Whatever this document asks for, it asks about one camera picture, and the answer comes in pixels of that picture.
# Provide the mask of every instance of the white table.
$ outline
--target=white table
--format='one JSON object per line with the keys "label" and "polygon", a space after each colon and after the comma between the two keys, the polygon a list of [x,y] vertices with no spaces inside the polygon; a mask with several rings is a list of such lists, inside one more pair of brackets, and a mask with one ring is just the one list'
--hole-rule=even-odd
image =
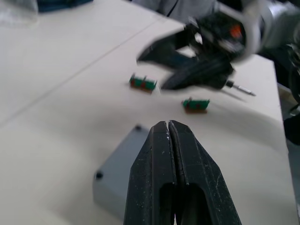
{"label": "white table", "polygon": [[[0,224],[122,224],[92,202],[94,171],[137,123],[187,124],[217,162],[244,225],[298,224],[272,63],[236,65],[234,80],[257,94],[205,89],[152,95],[131,90],[153,40],[182,25],[120,0],[96,0],[0,28]],[[181,101],[209,98],[206,115]]]}

